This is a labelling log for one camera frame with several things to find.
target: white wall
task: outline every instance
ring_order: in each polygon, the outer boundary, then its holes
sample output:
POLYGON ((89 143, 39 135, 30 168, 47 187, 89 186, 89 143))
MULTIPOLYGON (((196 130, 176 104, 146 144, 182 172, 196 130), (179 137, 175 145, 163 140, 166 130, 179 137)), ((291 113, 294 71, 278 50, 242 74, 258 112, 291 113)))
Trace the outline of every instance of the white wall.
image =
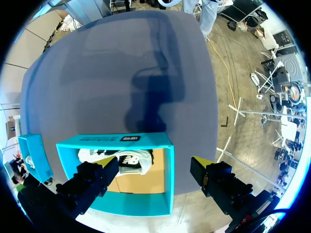
MULTIPOLYGON (((26 29, 12 45, 0 74, 0 103, 20 103, 22 81, 27 69, 42 54, 44 47, 61 21, 56 12, 50 12, 33 19, 26 29)), ((19 109, 13 105, 3 106, 6 116, 19 115, 19 109)), ((6 143, 6 122, 8 119, 0 110, 0 146, 5 147, 6 143)), ((15 153, 13 149, 7 154, 15 153)))
POLYGON ((261 9, 268 16, 268 19, 261 24, 264 29, 268 29, 272 33, 272 35, 287 29, 284 21, 280 19, 266 3, 261 5, 261 9))

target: cyan box lid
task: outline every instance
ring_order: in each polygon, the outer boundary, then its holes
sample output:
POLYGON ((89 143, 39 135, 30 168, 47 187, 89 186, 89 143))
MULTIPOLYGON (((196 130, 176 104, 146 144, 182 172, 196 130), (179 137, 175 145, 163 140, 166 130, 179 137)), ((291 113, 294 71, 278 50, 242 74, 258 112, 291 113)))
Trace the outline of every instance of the cyan box lid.
POLYGON ((165 133, 81 134, 57 143, 58 146, 77 149, 146 150, 170 148, 165 133))

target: wall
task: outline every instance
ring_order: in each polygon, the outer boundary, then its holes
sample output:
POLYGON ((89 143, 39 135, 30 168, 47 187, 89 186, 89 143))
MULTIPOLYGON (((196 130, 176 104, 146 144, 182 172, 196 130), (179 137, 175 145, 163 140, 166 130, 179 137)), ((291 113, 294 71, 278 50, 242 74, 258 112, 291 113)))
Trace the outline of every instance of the wall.
POLYGON ((12 45, 0 75, 0 103, 19 103, 27 69, 42 54, 61 17, 50 12, 35 18, 12 45))
POLYGON ((272 35, 287 29, 284 21, 266 3, 261 6, 261 9, 268 16, 268 19, 261 24, 264 29, 269 30, 272 35))

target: cardboard box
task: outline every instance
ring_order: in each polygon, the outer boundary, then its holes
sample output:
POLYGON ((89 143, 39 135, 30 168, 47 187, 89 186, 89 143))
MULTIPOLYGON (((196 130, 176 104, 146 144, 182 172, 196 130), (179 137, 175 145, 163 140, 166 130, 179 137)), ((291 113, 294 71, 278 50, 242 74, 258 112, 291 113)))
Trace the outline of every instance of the cardboard box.
POLYGON ((114 179, 105 195, 91 208, 125 216, 164 216, 173 212, 174 146, 165 133, 87 134, 56 144, 68 179, 81 164, 79 149, 154 150, 155 164, 145 175, 114 179))
POLYGON ((116 177, 108 187, 108 191, 137 194, 164 193, 164 149, 154 149, 153 155, 154 164, 147 174, 116 177))
POLYGON ((41 135, 25 134, 18 137, 18 142, 23 159, 30 155, 33 160, 35 168, 25 163, 29 173, 42 183, 52 177, 53 172, 44 151, 41 135))

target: yellow cable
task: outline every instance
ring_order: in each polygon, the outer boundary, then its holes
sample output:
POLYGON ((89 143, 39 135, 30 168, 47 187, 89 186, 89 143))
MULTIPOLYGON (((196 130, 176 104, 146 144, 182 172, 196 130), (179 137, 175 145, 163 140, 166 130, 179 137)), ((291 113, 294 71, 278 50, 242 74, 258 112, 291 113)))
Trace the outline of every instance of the yellow cable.
POLYGON ((237 105, 235 104, 235 100, 234 100, 233 91, 232 91, 232 88, 231 88, 231 85, 230 85, 230 81, 229 81, 229 69, 228 69, 227 65, 225 64, 225 61, 223 60, 223 58, 220 56, 220 54, 217 52, 217 50, 213 46, 213 43, 209 39, 207 39, 207 40, 210 42, 210 45, 212 45, 213 49, 215 50, 217 55, 220 57, 220 59, 222 60, 223 64, 225 65, 225 68, 227 69, 227 79, 228 79, 228 84, 229 84, 231 95, 232 95, 232 100, 233 100, 233 103, 234 103, 234 107, 237 108, 237 105))

